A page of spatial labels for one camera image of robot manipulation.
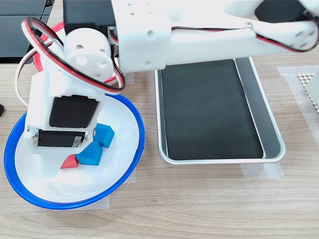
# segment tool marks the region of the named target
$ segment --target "wood grain surface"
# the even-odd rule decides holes
[[[49,25],[62,21],[57,0]],[[319,64],[319,48],[306,54],[254,58],[287,146],[280,179],[244,178],[240,165],[174,166],[157,150],[154,74],[136,73],[124,95],[140,111],[145,150],[136,183],[110,196],[110,208],[50,211],[17,195],[3,168],[7,138],[26,107],[14,93],[16,65],[0,65],[1,239],[319,239],[319,148],[277,66]],[[28,65],[20,88],[28,98],[37,72]]]

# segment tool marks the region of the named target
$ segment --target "cube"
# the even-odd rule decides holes
[[[64,161],[64,163],[61,166],[62,168],[76,168],[77,166],[79,166],[79,161],[76,159],[75,154],[71,154],[70,156],[68,156],[66,158],[66,160]]]
[[[99,141],[102,147],[109,148],[115,134],[112,128],[108,125],[98,123],[95,131],[96,134],[93,140]]]
[[[76,155],[80,164],[98,166],[102,156],[102,146],[98,141],[93,141],[81,153]]]

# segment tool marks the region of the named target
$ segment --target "white plastic part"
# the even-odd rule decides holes
[[[29,107],[25,119],[24,143],[33,154],[41,158],[41,171],[44,177],[54,177],[67,156],[82,152],[93,141],[93,129],[97,124],[97,115],[104,104],[104,93],[88,88],[67,78],[62,72],[51,69],[45,77],[42,71],[32,77]],[[98,106],[87,128],[51,127],[49,119],[55,97],[83,95],[98,101]],[[38,147],[36,132],[38,129],[53,131],[88,132],[85,142],[78,147]]]
[[[171,24],[159,0],[113,0],[123,72],[164,69]]]
[[[253,15],[260,2],[198,0],[193,4],[183,0],[114,0],[120,67],[128,72],[144,71],[163,69],[165,65],[291,52],[257,39],[255,31],[297,49],[307,49],[314,44],[318,35],[314,22],[267,23],[241,18]],[[316,12],[318,3],[306,2],[310,10]],[[151,6],[157,6],[156,11],[147,14],[153,12]],[[253,30],[244,29],[247,22],[252,23]],[[224,32],[174,30],[169,34],[173,26],[243,29]],[[160,37],[150,40],[147,32],[153,27],[160,32],[160,35],[156,34]]]
[[[266,23],[222,14],[224,21],[193,27],[244,28],[246,22],[253,24],[254,31],[272,39],[292,45],[296,48],[309,48],[318,35],[315,23],[310,21],[288,23]],[[222,32],[176,30],[171,35],[167,65],[187,64],[204,61],[241,58],[276,53],[288,53],[289,50],[256,39],[251,29]]]
[[[64,28],[61,29],[61,30],[59,30],[59,31],[57,31],[56,34],[60,37],[60,39],[61,39],[63,42],[65,42],[66,36],[65,36]],[[59,50],[59,47],[58,47],[55,43],[53,43],[49,48],[51,49],[51,51],[57,53],[60,57],[64,58],[64,53]],[[41,63],[42,66],[45,66],[45,64],[46,64],[46,57],[43,56],[42,54],[40,55],[40,63]],[[126,83],[127,83],[127,84],[130,84],[130,81],[129,81],[130,78],[128,78],[128,77],[126,76],[126,73],[123,73],[123,74],[125,75]],[[115,83],[117,83],[117,79],[110,81],[110,82],[108,83],[108,85],[113,85],[113,84],[115,84]]]
[[[101,109],[98,122],[111,125],[115,136],[110,148],[103,148],[99,166],[79,164],[77,168],[59,170],[55,177],[48,178],[42,174],[42,158],[27,150],[22,136],[16,147],[15,167],[27,190],[44,200],[77,202],[105,191],[125,174],[138,148],[139,127],[127,106],[111,97],[104,97],[107,104]],[[46,152],[47,155],[54,153],[49,149]],[[59,157],[52,156],[51,160],[64,161],[65,158]]]
[[[250,17],[255,15],[255,9],[260,5],[263,0],[228,0],[226,3],[225,13],[238,16],[238,17]]]
[[[113,74],[111,47],[107,37],[91,28],[70,32],[64,44],[65,61],[100,82]]]

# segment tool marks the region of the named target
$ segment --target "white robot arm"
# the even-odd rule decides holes
[[[41,156],[44,175],[54,176],[67,156],[80,153],[92,142],[104,94],[118,94],[125,86],[121,71],[305,52],[317,45],[317,0],[293,1],[299,7],[294,11],[301,11],[304,17],[298,21],[273,23],[244,18],[266,1],[199,0],[195,5],[180,0],[78,1],[89,2],[93,7],[87,9],[90,12],[95,4],[111,6],[96,6],[94,12],[94,17],[101,12],[108,19],[106,24],[92,24],[87,16],[83,22],[72,22],[70,9],[78,2],[65,1],[64,43],[35,19],[24,21],[25,35],[48,59],[44,71],[32,78],[24,131],[28,148]],[[50,52],[34,34],[35,29],[44,31],[62,50]],[[113,73],[118,87],[103,83]]]

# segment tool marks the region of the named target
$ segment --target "masking tape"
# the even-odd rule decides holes
[[[124,77],[127,85],[134,84],[135,72],[126,73]]]
[[[281,76],[286,78],[286,81],[292,91],[297,104],[303,113],[307,125],[319,145],[319,118],[314,106],[308,97],[303,85],[301,84],[299,74],[319,74],[319,65],[314,66],[292,66],[292,67],[277,67]]]
[[[284,172],[277,163],[242,163],[241,170],[245,178],[282,178]]]
[[[135,183],[136,182],[136,168],[134,171],[130,174],[130,176],[125,180],[125,183]],[[83,210],[102,210],[102,209],[108,209],[110,207],[110,195],[106,196],[105,198],[102,198],[101,200],[92,203],[90,205],[81,207],[81,208],[75,208],[71,209],[72,211],[83,211]]]

